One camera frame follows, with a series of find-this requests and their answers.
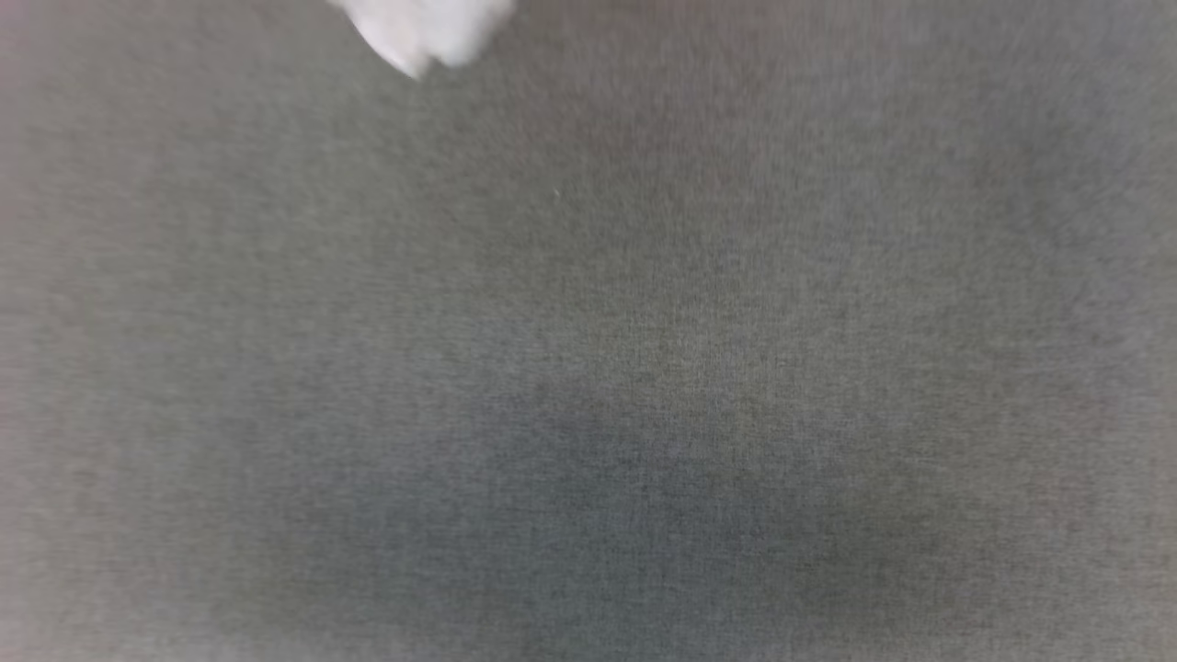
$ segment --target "white tissue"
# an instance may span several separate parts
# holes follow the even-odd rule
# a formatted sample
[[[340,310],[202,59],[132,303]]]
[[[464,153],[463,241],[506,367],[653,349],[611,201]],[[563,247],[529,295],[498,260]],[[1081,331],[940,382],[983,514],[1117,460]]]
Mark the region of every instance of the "white tissue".
[[[432,60],[473,61],[511,15],[514,0],[332,0],[381,58],[418,78]]]

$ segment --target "gray fabric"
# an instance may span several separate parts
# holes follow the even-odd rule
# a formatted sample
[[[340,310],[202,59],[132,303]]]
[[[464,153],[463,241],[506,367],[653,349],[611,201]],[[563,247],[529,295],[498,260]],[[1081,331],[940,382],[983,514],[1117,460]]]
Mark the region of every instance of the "gray fabric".
[[[0,658],[1177,660],[1175,14],[0,4]]]

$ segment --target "fabric surface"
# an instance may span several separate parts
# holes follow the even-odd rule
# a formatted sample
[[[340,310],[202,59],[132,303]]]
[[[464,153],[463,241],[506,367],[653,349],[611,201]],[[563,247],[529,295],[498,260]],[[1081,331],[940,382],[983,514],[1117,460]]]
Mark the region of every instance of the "fabric surface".
[[[1177,660],[1175,19],[0,2],[0,660]]]

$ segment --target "gray upholstery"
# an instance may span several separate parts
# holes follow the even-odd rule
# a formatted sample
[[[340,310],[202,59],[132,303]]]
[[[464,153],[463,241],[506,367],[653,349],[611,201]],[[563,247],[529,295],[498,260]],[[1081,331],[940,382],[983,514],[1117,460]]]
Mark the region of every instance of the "gray upholstery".
[[[0,4],[0,660],[1177,660],[1177,5]]]

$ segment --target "white object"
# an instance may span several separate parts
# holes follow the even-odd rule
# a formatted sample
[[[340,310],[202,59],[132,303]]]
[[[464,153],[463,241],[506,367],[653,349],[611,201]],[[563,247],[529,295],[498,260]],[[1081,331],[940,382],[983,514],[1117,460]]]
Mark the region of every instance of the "white object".
[[[514,0],[332,0],[381,58],[418,78],[434,59],[473,61],[514,11]]]

